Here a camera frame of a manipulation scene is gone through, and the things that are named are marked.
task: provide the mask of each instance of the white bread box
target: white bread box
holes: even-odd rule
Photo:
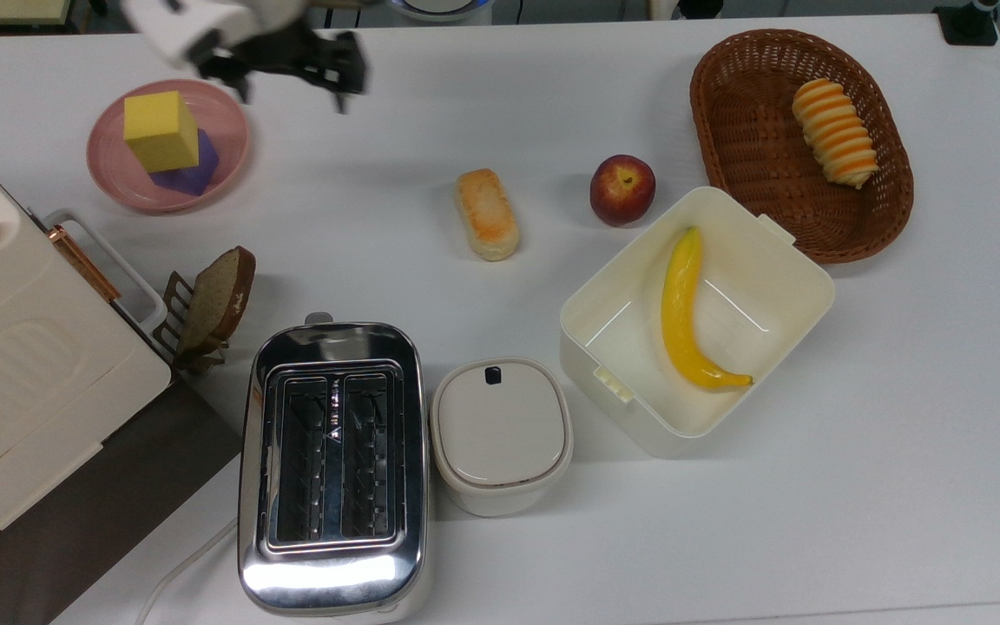
[[[168,365],[0,187],[0,529],[170,379]]]

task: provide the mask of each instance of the yellow sponge cube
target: yellow sponge cube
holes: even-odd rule
[[[199,165],[199,126],[179,91],[123,100],[122,138],[148,173]]]

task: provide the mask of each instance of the wicker basket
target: wicker basket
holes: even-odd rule
[[[870,132],[880,170],[862,189],[825,181],[793,118],[794,92],[817,78],[844,86]],[[797,30],[730,36],[701,59],[690,99],[711,185],[773,218],[809,258],[861,260],[905,228],[909,157],[878,85],[836,46]]]

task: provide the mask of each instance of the white cable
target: white cable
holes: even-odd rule
[[[198,561],[199,558],[205,556],[207,551],[211,550],[214,545],[218,545],[219,541],[222,541],[222,538],[226,538],[227,534],[234,531],[234,527],[238,527],[238,517],[234,517],[233,521],[227,523],[227,526],[223,527],[222,530],[219,530],[219,533],[215,534],[210,541],[207,541],[205,545],[199,547],[198,551],[195,551],[195,553],[188,556],[186,561],[180,562],[175,569],[172,569],[169,574],[161,579],[161,581],[157,582],[154,593],[150,595],[149,601],[146,602],[146,605],[144,605],[141,609],[141,613],[138,614],[138,620],[136,620],[135,625],[144,625],[146,618],[149,618],[149,610],[151,610],[152,606],[156,603],[156,598],[160,597],[160,594],[164,592],[164,587],[168,586],[169,583],[172,582],[172,579],[179,577],[180,574],[183,573],[189,566],[194,564],[195,561]]]

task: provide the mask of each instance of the toaster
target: toaster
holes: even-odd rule
[[[279,332],[250,373],[238,573],[267,612],[399,621],[430,593],[416,348],[384,324]]]

